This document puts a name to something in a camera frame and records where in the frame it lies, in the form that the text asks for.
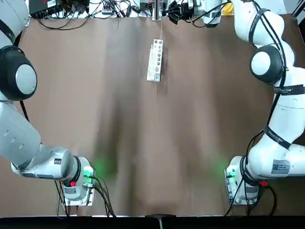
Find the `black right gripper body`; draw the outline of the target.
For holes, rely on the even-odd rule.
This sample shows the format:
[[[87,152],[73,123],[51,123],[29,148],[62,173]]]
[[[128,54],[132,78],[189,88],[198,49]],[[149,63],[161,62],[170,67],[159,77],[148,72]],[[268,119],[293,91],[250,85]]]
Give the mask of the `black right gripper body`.
[[[181,4],[181,15],[182,16],[192,16],[192,9],[189,8],[188,2]]]

